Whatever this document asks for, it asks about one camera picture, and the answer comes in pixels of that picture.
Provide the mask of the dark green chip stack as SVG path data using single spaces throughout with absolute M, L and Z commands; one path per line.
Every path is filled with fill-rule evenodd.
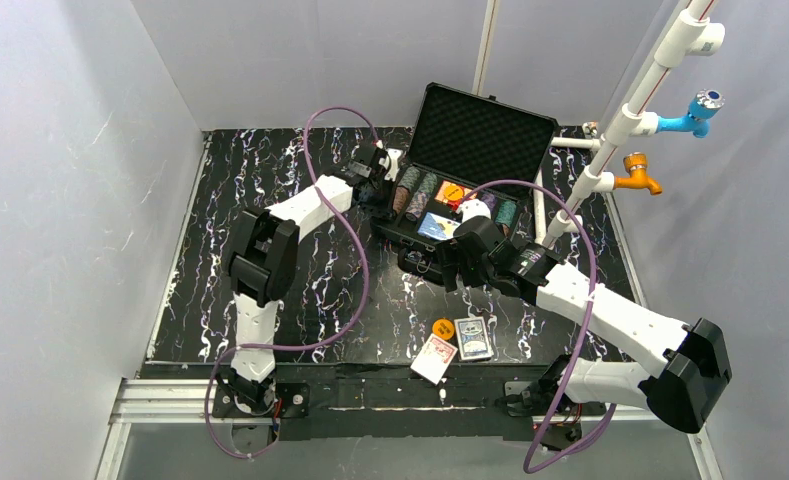
M 413 192 L 421 178 L 421 170 L 417 167 L 410 166 L 403 173 L 397 187 L 403 188 L 408 192 Z

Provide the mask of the orange dealer button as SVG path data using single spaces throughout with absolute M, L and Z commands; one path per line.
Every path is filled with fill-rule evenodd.
M 440 318 L 433 322 L 432 333 L 444 341 L 450 341 L 455 335 L 455 325 L 449 319 Z

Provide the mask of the blue playing card deck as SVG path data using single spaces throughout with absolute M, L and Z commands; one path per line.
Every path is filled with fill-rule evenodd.
M 455 319 L 453 324 L 461 361 L 483 361 L 493 357 L 486 322 L 482 317 Z

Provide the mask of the black poker set case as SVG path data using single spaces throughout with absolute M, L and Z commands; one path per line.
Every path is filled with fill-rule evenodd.
M 512 231 L 524 203 L 532 197 L 527 185 L 539 172 L 557 130 L 558 123 L 552 117 L 439 83 L 428 84 L 406 150 L 406 165 L 395 181 L 389 210 L 371 222 L 375 233 L 397 247 L 398 265 L 403 271 L 441 285 L 435 252 L 436 244 L 441 241 L 417 234 L 427 212 L 463 224 L 457 209 L 434 200 L 441 182 L 449 180 L 471 188 L 463 201 L 479 199 L 482 191 L 494 194 L 497 197 L 491 213 L 494 223 L 499 205 L 504 200 L 515 202 L 517 214 L 513 227 L 505 232 L 495 223 L 512 241 Z M 421 170 L 421 178 L 403 210 L 396 214 L 392 210 L 395 189 L 410 166 Z M 412 222 L 405 218 L 406 207 L 426 173 L 435 173 L 438 183 L 422 216 Z

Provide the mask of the red playing card deck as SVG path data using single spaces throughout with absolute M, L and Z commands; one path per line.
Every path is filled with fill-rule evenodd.
M 437 385 L 458 353 L 458 348 L 436 334 L 431 334 L 410 365 L 423 379 Z

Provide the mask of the brown poker chip stack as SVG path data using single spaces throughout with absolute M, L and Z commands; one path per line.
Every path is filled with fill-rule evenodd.
M 406 187 L 398 186 L 395 189 L 394 197 L 392 200 L 392 210 L 396 214 L 399 214 L 403 210 L 404 206 L 406 205 L 406 202 L 410 198 L 410 195 L 411 193 L 409 189 Z

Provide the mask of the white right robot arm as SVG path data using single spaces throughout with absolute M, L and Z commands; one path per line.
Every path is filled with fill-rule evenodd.
M 488 285 L 586 326 L 629 356 L 627 362 L 557 358 L 530 398 L 561 403 L 614 403 L 644 408 L 670 427 L 695 434 L 732 378 L 722 329 L 648 310 L 589 277 L 556 252 L 511 241 L 486 217 L 458 227 L 438 243 L 432 273 L 446 290 Z

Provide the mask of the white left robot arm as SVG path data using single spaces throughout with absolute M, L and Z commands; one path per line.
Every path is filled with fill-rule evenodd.
M 238 216 L 224 261 L 236 308 L 236 347 L 228 354 L 229 366 L 215 373 L 217 409 L 233 406 L 251 416 L 273 412 L 276 320 L 297 273 L 301 240 L 356 206 L 385 211 L 402 157 L 381 142 L 363 145 L 298 194 Z

